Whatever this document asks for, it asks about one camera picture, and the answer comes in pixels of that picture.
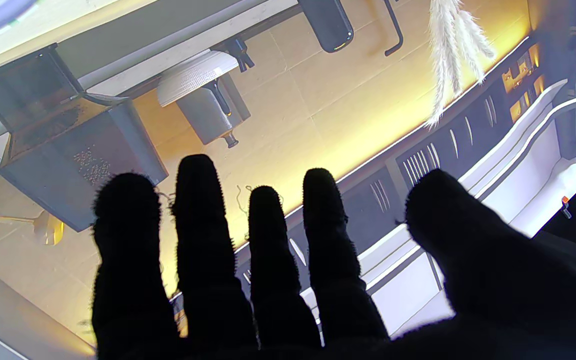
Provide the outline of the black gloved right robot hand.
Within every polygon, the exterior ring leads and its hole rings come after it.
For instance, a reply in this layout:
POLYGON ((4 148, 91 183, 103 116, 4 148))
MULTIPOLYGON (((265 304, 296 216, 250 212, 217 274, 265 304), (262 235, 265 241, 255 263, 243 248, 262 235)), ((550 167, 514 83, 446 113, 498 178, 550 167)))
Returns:
POLYGON ((576 256, 535 243, 443 170, 406 200, 413 240, 437 262, 454 316, 391 339, 361 279, 333 175, 302 183, 311 289, 301 296, 278 193, 250 194, 251 295, 236 255, 217 170, 203 153, 178 167, 171 213, 178 289, 189 323, 179 334, 160 269, 160 197, 137 173, 115 175, 94 202, 100 264, 91 323, 99 360, 576 360, 576 256))

